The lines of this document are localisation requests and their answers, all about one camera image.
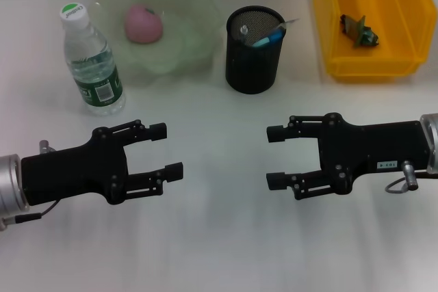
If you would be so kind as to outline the yellow plastic bin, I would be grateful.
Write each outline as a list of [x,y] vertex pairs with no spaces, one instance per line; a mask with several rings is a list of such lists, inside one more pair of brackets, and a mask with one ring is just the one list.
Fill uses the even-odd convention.
[[[355,83],[413,74],[428,59],[438,18],[433,0],[313,0],[313,11],[327,73]],[[342,15],[363,18],[378,45],[355,46]]]

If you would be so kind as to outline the pink toy peach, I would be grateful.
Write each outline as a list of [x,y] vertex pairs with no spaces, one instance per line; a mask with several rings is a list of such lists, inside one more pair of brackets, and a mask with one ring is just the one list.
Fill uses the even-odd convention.
[[126,37],[139,44],[157,42],[164,30],[161,18],[143,5],[133,5],[128,9],[124,29]]

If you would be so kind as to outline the blue scissors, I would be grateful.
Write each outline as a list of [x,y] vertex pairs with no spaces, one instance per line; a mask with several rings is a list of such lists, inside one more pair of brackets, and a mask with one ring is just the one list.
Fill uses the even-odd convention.
[[252,47],[258,48],[258,47],[262,47],[262,46],[270,44],[270,43],[277,42],[277,41],[282,39],[283,34],[284,33],[281,29],[277,29],[277,30],[273,31],[270,35],[266,36],[265,38],[262,38],[262,39],[256,41],[252,45]]

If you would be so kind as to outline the clear water bottle green label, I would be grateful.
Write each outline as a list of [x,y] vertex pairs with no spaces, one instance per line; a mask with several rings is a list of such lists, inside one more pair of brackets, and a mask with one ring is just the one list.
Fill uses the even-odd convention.
[[107,40],[81,3],[66,4],[60,19],[65,62],[88,109],[100,116],[119,112],[125,106],[125,94]]

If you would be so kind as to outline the green plastic wrapper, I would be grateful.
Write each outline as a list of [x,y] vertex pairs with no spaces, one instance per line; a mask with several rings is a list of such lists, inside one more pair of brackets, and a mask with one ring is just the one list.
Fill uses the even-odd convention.
[[363,15],[358,21],[349,15],[342,14],[340,23],[342,33],[354,42],[354,47],[376,47],[379,38],[376,33],[365,24],[366,16]]

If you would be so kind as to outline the green glass fruit plate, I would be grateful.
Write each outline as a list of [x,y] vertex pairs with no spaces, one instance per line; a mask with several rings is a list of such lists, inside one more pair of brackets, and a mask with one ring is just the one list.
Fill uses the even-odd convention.
[[[125,16],[134,5],[161,19],[164,31],[157,42],[138,44],[126,37]],[[195,70],[209,62],[224,24],[214,0],[96,0],[88,13],[119,68],[155,76]]]

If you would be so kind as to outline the clear plastic ruler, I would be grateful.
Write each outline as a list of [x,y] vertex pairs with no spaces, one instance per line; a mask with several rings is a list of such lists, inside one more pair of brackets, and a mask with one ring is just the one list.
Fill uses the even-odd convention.
[[284,29],[286,30],[290,25],[292,25],[293,23],[299,21],[299,18],[295,18],[289,21],[285,21],[280,23],[279,25],[276,26],[277,29]]

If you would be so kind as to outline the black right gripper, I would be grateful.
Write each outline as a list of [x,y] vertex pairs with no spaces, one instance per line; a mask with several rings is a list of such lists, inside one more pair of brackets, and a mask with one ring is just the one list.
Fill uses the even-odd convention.
[[295,138],[317,138],[321,170],[286,174],[268,173],[271,191],[294,192],[296,200],[327,194],[345,195],[352,191],[360,176],[400,172],[409,162],[416,170],[425,170],[430,148],[419,121],[353,125],[340,114],[290,116],[284,127],[266,129],[270,143]]

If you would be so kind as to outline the black mesh pen holder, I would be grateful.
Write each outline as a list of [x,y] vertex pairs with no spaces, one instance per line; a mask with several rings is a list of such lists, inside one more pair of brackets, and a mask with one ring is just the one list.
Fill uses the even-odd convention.
[[[264,45],[252,45],[273,31],[276,26],[285,22],[284,18],[273,9],[251,5],[240,8],[227,20],[227,48],[225,77],[227,83],[243,94],[259,94],[268,90],[275,82],[277,67],[281,54],[281,40]],[[239,30],[242,25],[248,27],[246,44],[239,40]]]

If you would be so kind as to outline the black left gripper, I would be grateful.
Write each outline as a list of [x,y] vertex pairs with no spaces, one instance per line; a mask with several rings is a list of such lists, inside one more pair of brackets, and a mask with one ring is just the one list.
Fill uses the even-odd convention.
[[21,159],[21,180],[31,206],[86,193],[103,196],[110,204],[160,196],[164,183],[183,179],[181,162],[152,172],[128,174],[123,146],[167,138],[165,123],[146,127],[134,120],[92,132],[85,144]]

